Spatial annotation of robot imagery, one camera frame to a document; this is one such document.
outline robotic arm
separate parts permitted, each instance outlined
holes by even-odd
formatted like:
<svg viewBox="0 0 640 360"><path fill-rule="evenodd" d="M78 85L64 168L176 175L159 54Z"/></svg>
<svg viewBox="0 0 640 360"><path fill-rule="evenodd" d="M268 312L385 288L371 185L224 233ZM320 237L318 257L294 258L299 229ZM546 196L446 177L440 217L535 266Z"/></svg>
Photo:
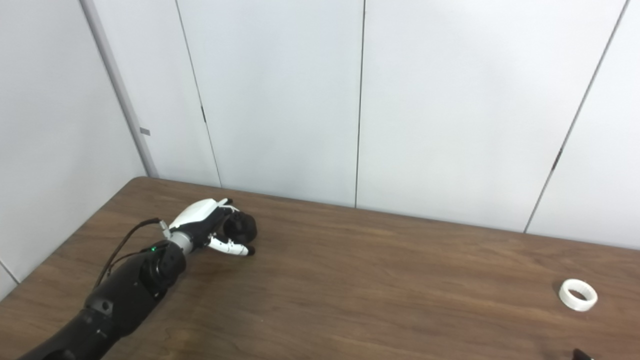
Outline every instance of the robotic arm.
<svg viewBox="0 0 640 360"><path fill-rule="evenodd" d="M216 231L224 223L225 235ZM19 360L98 360L134 332L162 301L186 268L186 256L209 246L250 256L257 235L254 219L231 201L198 201L169 226L167 239L142 249L89 294L84 308L55 335Z"/></svg>

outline black cable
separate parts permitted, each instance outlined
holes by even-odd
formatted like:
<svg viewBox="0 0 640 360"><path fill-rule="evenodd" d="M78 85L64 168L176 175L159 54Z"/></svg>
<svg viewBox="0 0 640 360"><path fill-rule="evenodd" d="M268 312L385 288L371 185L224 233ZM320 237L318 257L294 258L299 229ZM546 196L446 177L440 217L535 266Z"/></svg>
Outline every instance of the black cable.
<svg viewBox="0 0 640 360"><path fill-rule="evenodd" d="M114 262L112 262L112 263L111 263L111 265L109 265L109 268L107 269L106 277L111 276L111 269L113 269L113 267L114 267L117 263L119 263L119 262L120 262L120 260L126 259L126 258L128 258L128 257L130 257L130 256L133 256L133 255L138 255L138 254L140 254L141 252L143 252L143 251L139 251L139 252L131 252L131 253L129 253L129 254L126 254L126 255L123 255L123 256L120 256L119 258L117 258Z"/></svg>
<svg viewBox="0 0 640 360"><path fill-rule="evenodd" d="M143 226L147 226L147 225L151 225L151 224L159 224L160 223L160 219L158 218L152 218L149 220L145 220L143 222L141 222L140 224L136 225L133 227L133 229L131 229L124 238L122 238L122 241L120 242L120 244L118 244L118 247L116 247L116 249L113 251L113 253L111 254L111 256L109 257L109 259L107 260L107 263L104 264L104 267L102 267L102 271L100 271L100 275L98 275L98 279L95 281L95 285L93 285L93 288L97 288L98 285L100 285L100 283L102 282L102 278L104 278L104 274L107 272L107 270L109 269L109 266L111 266L111 262L113 261L113 259L115 259L116 255L118 255L118 253L120 252L120 249L122 249L122 247L124 246L124 244L127 243L127 241L129 240L129 238L131 237L131 235L133 235L133 233L136 232L136 230L138 230L139 228L143 227Z"/></svg>
<svg viewBox="0 0 640 360"><path fill-rule="evenodd" d="M133 256L133 255L142 254L143 252L148 252L148 251L157 251L157 250L164 249L164 248L166 248L166 245L152 246L152 247L144 248L144 249L142 249L142 250L140 250L140 251L138 251L138 252L130 252L130 253L126 254L126 255L120 256L119 258L115 259L115 261L114 261L114 262L112 262L112 263L109 265L109 268L107 269L107 274L106 274L106 276L107 276L107 277L111 276L111 271L112 271L113 267L114 267L117 263L119 263L121 260L124 260L124 259L126 259L126 258L129 258L129 257L131 257L131 256Z"/></svg>

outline wooden table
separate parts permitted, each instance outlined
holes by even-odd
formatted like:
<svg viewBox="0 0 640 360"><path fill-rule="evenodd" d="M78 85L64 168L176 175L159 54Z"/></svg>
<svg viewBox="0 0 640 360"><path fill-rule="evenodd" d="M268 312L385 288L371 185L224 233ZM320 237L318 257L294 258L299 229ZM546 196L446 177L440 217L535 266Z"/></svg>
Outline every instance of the wooden table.
<svg viewBox="0 0 640 360"><path fill-rule="evenodd" d="M258 222L252 258L213 250L106 359L640 359L640 252L138 178L0 303L0 359L79 310L121 237L230 197ZM159 239L142 229L123 253ZM587 313L556 295L584 279Z"/></svg>

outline white ring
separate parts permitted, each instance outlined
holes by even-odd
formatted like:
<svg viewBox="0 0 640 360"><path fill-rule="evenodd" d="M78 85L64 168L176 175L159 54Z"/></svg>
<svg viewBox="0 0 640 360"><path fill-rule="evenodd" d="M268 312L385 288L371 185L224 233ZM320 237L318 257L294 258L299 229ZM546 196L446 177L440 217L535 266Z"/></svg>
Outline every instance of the white ring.
<svg viewBox="0 0 640 360"><path fill-rule="evenodd" d="M570 290L580 293L584 297L584 300L573 296ZM598 293L596 293L591 285L578 279L565 280L562 286L560 286L558 295L565 305L576 311L587 311L598 302Z"/></svg>

